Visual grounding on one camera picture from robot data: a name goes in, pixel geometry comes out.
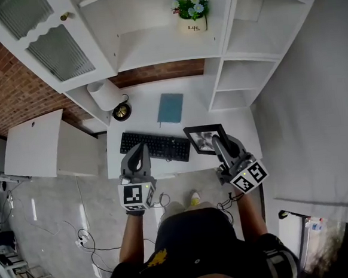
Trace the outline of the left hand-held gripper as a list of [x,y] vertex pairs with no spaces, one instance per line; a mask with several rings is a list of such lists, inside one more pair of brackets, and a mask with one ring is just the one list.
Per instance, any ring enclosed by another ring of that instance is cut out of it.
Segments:
[[152,207],[157,181],[150,175],[141,174],[150,172],[148,145],[138,143],[127,152],[121,162],[118,194],[120,204],[126,211],[147,210]]

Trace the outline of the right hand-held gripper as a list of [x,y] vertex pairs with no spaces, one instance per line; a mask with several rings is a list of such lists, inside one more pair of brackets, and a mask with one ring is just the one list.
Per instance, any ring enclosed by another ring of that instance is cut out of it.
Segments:
[[221,185],[230,184],[241,193],[248,194],[268,178],[268,171],[263,163],[246,152],[246,148],[237,138],[231,135],[214,135],[212,145],[222,163],[216,173]]

